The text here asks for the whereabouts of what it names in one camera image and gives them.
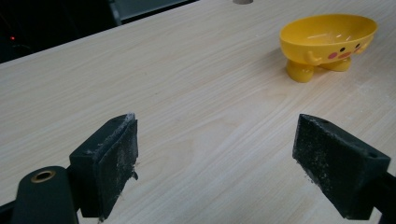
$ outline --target wooden table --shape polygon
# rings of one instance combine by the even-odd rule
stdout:
[[[376,210],[342,219],[291,151],[305,113],[396,158],[395,11],[394,0],[201,0],[0,64],[0,204],[135,112],[140,178],[107,223],[377,223]],[[347,72],[296,83],[279,30],[325,13],[372,18],[375,39]]]

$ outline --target cartoon face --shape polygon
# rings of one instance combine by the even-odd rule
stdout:
[[[356,51],[358,51],[361,48],[361,44],[358,44],[355,46],[354,49],[347,49],[345,47],[342,47],[339,49],[338,52],[333,52],[331,54],[329,54],[329,56],[327,57],[328,59],[345,59],[347,57],[349,57],[352,53],[355,53]]]

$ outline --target yellow bowl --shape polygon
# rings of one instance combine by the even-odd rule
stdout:
[[[318,65],[334,71],[347,70],[350,55],[362,53],[369,46],[376,27],[373,20],[347,14],[318,15],[287,24],[280,31],[280,47],[290,60],[290,77],[299,79],[306,75],[291,74],[296,73],[294,68],[297,73],[302,68],[313,73],[311,66]]]

